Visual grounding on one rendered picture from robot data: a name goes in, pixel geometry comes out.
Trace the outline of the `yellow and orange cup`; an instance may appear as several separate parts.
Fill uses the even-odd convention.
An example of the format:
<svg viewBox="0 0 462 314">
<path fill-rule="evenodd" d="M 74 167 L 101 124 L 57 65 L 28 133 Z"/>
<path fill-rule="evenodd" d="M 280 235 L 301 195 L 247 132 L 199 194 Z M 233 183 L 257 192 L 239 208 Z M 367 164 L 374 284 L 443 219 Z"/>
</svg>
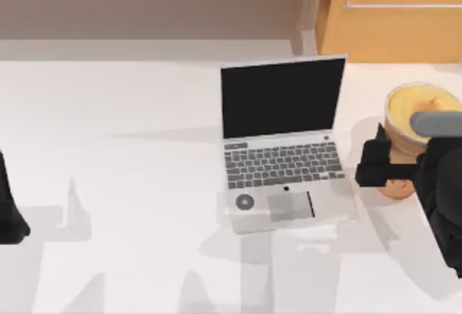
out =
<svg viewBox="0 0 462 314">
<path fill-rule="evenodd" d="M 403 84 L 392 90 L 385 102 L 383 128 L 391 142 L 392 164 L 414 164 L 426 149 L 428 138 L 417 135 L 410 125 L 417 112 L 462 111 L 462 102 L 449 91 L 426 82 Z"/>
</svg>

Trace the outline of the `pale grey rounded box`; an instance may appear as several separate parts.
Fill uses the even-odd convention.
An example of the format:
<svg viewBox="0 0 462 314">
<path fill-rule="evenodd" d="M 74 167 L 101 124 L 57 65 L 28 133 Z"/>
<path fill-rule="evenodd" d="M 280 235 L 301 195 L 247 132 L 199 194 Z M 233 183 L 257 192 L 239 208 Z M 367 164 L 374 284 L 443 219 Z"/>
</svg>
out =
<svg viewBox="0 0 462 314">
<path fill-rule="evenodd" d="M 462 137 L 462 112 L 417 112 L 411 116 L 410 126 L 423 137 Z"/>
</svg>

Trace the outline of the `silver open laptop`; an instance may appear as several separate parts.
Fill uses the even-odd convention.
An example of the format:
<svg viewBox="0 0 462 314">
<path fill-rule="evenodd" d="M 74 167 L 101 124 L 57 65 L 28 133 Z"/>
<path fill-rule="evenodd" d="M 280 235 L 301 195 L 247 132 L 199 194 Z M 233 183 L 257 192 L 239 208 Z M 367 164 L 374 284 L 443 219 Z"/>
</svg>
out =
<svg viewBox="0 0 462 314">
<path fill-rule="evenodd" d="M 346 63 L 330 55 L 221 69 L 224 199 L 235 233 L 354 216 L 334 133 Z"/>
</svg>

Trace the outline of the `wooden cupboard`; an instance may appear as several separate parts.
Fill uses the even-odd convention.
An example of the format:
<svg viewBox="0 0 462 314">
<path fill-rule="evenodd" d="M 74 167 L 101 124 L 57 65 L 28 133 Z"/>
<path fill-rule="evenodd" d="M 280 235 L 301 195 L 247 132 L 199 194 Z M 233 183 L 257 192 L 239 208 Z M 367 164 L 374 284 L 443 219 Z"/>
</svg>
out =
<svg viewBox="0 0 462 314">
<path fill-rule="evenodd" d="M 462 61 L 460 9 L 343 9 L 347 0 L 320 0 L 315 24 L 322 55 L 355 63 Z M 350 0 L 354 4 L 462 4 L 462 0 Z"/>
</svg>

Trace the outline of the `wooden open shelf unit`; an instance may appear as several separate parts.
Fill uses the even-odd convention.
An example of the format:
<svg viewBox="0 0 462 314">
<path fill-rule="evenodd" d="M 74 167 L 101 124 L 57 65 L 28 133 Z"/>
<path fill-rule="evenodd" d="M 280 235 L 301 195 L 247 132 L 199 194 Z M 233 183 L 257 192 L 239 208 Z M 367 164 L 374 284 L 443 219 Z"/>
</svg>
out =
<svg viewBox="0 0 462 314">
<path fill-rule="evenodd" d="M 318 1 L 0 0 L 0 60 L 310 55 Z"/>
</svg>

